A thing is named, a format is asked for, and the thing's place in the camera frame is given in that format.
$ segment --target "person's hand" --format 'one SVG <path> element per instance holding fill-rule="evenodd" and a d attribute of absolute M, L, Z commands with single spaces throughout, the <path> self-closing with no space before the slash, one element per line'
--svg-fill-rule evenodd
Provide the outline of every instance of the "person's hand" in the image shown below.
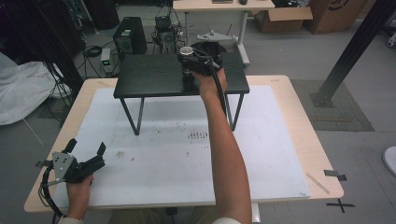
<path fill-rule="evenodd" d="M 212 76 L 204 76 L 202 74 L 191 71 L 191 73 L 198 79 L 200 86 L 199 92 L 204 102 L 212 99 L 219 99 L 218 88 L 216 87 L 215 80 Z M 225 76 L 224 68 L 218 71 L 218 78 L 223 90 L 223 93 L 227 89 L 227 78 Z"/>
<path fill-rule="evenodd" d="M 90 201 L 90 184 L 93 181 L 93 175 L 89 175 L 81 183 L 67 183 L 67 195 L 69 196 L 69 212 L 67 217 L 83 219 L 88 209 Z"/>

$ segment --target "black metal pole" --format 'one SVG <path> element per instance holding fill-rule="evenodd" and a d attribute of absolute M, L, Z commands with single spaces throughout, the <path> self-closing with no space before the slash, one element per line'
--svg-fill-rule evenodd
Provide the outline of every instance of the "black metal pole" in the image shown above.
<path fill-rule="evenodd" d="M 370 12 L 353 35 L 338 62 L 324 81 L 318 92 L 311 94 L 316 107 L 332 106 L 332 97 L 347 74 L 375 38 L 378 31 L 392 16 L 396 9 L 396 0 L 376 0 Z"/>

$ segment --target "black tape mark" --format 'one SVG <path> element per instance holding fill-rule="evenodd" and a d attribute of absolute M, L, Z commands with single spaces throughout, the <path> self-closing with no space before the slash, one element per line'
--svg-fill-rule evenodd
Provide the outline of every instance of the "black tape mark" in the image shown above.
<path fill-rule="evenodd" d="M 43 168 L 43 166 L 49 166 L 49 165 L 50 165 L 50 161 L 38 161 L 35 164 L 35 167 Z"/>
<path fill-rule="evenodd" d="M 341 203 L 341 200 L 340 200 L 340 199 L 338 199 L 337 201 L 338 201 L 338 203 L 326 203 L 326 205 L 327 205 L 327 206 L 339 206 L 339 207 L 341 208 L 341 211 L 342 211 L 343 213 L 346 212 L 346 210 L 344 209 L 344 207 L 356 207 L 354 204 L 351 204 L 351 203 Z"/>
<path fill-rule="evenodd" d="M 336 176 L 338 178 L 338 181 L 347 181 L 347 176 L 339 175 L 337 171 L 324 170 L 324 174 L 326 176 Z"/>

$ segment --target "black platform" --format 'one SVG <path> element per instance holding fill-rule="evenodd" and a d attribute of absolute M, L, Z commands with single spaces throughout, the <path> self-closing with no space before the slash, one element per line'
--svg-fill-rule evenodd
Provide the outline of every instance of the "black platform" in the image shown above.
<path fill-rule="evenodd" d="M 223 66 L 227 77 L 225 92 L 227 114 L 232 129 L 235 129 L 244 94 L 249 93 L 248 81 L 240 55 L 223 53 Z M 139 135 L 143 104 L 146 97 L 199 95 L 196 82 L 186 84 L 182 80 L 181 64 L 176 54 L 125 55 L 120 76 L 114 90 L 114 98 L 120 99 L 134 133 Z M 239 94 L 239 103 L 233 121 L 227 94 Z M 134 126 L 125 98 L 141 98 L 137 127 Z"/>

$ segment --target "black table leg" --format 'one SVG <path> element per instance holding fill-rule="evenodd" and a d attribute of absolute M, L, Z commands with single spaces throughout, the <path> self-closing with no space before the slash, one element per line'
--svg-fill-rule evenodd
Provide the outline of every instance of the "black table leg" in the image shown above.
<path fill-rule="evenodd" d="M 227 106 L 228 121 L 230 123 L 230 127 L 231 127 L 232 131 L 235 131 L 236 122 L 238 121 L 238 118 L 239 118 L 239 112 L 241 111 L 241 106 L 242 106 L 242 102 L 244 100 L 244 96 L 245 96 L 245 94 L 239 94 L 238 106 L 236 107 L 235 118 L 233 120 L 233 116 L 231 115 L 230 103 L 228 101 L 228 96 L 227 96 L 227 94 L 224 95 L 225 103 Z"/>
<path fill-rule="evenodd" d="M 143 105 L 145 103 L 145 98 L 142 97 L 140 100 L 140 109 L 139 109 L 139 117 L 137 119 L 137 128 L 134 126 L 134 121 L 132 120 L 131 114 L 129 113 L 128 106 L 125 104 L 125 100 L 123 98 L 120 98 L 122 107 L 124 108 L 126 117 L 129 120 L 129 123 L 131 123 L 132 129 L 134 130 L 134 135 L 139 135 L 140 133 L 140 124 L 142 123 L 142 115 L 143 115 Z"/>

